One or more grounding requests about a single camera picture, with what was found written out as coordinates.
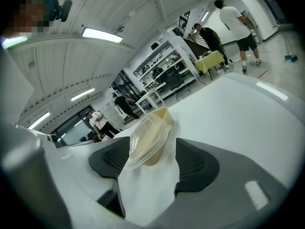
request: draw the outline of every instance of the food container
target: food container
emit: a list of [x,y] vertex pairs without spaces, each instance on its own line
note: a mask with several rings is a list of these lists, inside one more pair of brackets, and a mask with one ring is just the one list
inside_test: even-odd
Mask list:
[[142,164],[153,166],[159,161],[172,128],[172,124],[168,124],[167,121],[173,123],[172,117],[168,115],[167,108],[164,108],[157,113],[151,112],[139,123],[130,136],[126,169],[132,170]]

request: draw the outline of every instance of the white t-shirt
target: white t-shirt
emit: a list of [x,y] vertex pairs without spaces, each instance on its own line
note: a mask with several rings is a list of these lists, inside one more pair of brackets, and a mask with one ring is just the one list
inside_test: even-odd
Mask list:
[[105,117],[102,118],[102,120],[97,120],[97,118],[101,115],[99,112],[94,112],[92,114],[92,118],[89,120],[89,123],[92,127],[96,125],[96,127],[101,130],[104,125],[107,123],[107,119]]
[[224,7],[220,10],[219,18],[222,23],[230,28],[235,40],[246,38],[250,35],[250,30],[242,23],[238,17],[241,13],[234,7]]

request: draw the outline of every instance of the gray floor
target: gray floor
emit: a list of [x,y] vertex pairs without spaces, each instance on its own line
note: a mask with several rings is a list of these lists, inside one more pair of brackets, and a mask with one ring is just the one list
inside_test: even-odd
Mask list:
[[[271,39],[258,45],[259,57],[263,61],[260,67],[256,66],[255,57],[252,51],[248,51],[247,61],[247,75],[269,83],[277,90],[285,93],[289,92],[292,95],[298,97],[305,102],[305,51],[302,46],[301,37],[294,31],[284,32],[285,36],[289,38],[293,53],[297,55],[298,60],[296,62],[285,61],[285,55],[287,50],[285,47],[283,32],[277,33]],[[233,61],[234,64],[230,64],[229,72],[242,73],[242,63],[239,62],[240,55],[239,49],[236,43],[231,43],[224,46],[227,56]],[[224,70],[211,70],[213,81],[225,74]],[[191,90],[191,94],[199,91],[206,85],[210,84],[212,80],[209,76],[200,77],[199,82],[193,81],[188,85]],[[188,97],[189,92],[186,88],[182,88],[178,91],[178,97],[184,99]],[[170,107],[176,104],[176,96],[171,95],[165,99],[165,104],[160,104],[159,107]]]

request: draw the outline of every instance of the black shorts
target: black shorts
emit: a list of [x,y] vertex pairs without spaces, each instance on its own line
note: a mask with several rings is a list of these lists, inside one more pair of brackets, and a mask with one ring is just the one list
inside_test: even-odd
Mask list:
[[237,45],[238,45],[240,51],[248,51],[249,47],[251,48],[251,50],[254,50],[255,48],[257,48],[256,42],[255,42],[252,34],[250,34],[246,38],[242,38],[242,39],[238,40]]

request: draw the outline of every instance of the transparent plastic lid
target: transparent plastic lid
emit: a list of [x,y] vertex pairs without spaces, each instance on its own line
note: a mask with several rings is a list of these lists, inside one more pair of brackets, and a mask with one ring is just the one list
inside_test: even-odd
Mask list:
[[125,168],[135,169],[152,157],[165,144],[171,127],[156,114],[147,115],[130,136]]

